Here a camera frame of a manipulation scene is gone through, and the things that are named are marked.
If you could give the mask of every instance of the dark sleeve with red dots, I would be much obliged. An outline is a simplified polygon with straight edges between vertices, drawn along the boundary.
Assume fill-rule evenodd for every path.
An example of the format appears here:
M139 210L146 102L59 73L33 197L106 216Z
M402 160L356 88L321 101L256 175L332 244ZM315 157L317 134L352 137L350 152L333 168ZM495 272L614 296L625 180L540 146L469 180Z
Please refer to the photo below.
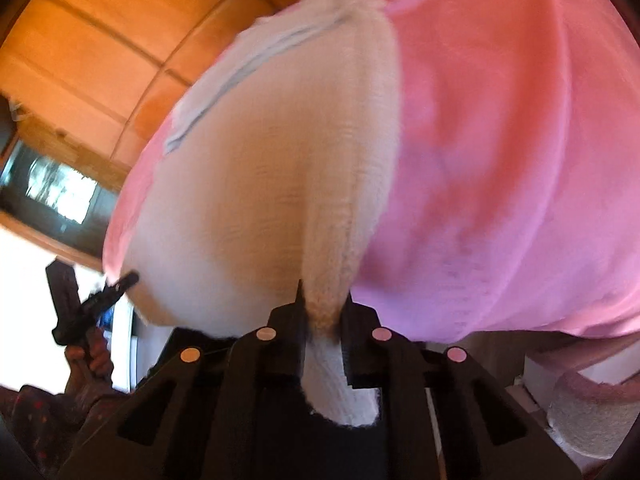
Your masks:
M127 400L125 394L89 395L91 405L75 396L53 395L34 386L14 392L0 386L0 410L20 446L47 478Z

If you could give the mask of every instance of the white fabric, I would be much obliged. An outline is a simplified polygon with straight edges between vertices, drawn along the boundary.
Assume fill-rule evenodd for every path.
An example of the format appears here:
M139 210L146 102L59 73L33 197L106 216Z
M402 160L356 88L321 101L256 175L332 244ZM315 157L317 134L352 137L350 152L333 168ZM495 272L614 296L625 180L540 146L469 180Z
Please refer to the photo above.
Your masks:
M219 67L178 106L183 127L124 262L141 275L131 299L155 324L242 335L302 277L307 399L339 424L370 424L376 393L347 386L334 329L394 174L392 26L379 0L303 0L244 33Z

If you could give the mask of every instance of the hand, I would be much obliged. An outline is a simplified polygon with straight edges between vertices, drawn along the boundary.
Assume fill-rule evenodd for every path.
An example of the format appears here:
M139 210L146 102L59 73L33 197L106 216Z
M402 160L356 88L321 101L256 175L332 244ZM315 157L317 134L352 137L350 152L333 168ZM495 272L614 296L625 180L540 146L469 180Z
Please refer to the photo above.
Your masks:
M89 353L91 360L88 369L99 379L111 383L111 373L113 372L113 362L107 350L107 340L104 338L102 329L96 327L87 332L89 341ZM69 363L71 374L66 383L65 393L77 394L86 386L89 379L86 377L86 362L84 360L84 350L79 346L68 346L65 348L65 357Z

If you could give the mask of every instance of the pink fabric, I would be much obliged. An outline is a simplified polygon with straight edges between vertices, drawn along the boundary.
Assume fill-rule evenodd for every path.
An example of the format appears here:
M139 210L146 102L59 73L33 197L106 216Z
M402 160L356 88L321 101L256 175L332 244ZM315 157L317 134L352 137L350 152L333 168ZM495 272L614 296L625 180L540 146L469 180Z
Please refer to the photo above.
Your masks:
M640 49L614 7L388 1L401 155L354 298L414 339L640 330ZM116 206L111 276L164 138L161 128Z

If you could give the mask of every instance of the pink cloth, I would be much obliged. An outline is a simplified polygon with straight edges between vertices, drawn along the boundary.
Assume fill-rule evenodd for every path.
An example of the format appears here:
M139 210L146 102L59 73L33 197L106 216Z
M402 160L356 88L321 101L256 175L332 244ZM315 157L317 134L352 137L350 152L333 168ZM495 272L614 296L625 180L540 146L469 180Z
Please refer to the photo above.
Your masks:
M640 49L615 8L387 1L401 154L354 298L422 340L640 330ZM108 231L111 274L159 160L147 150Z

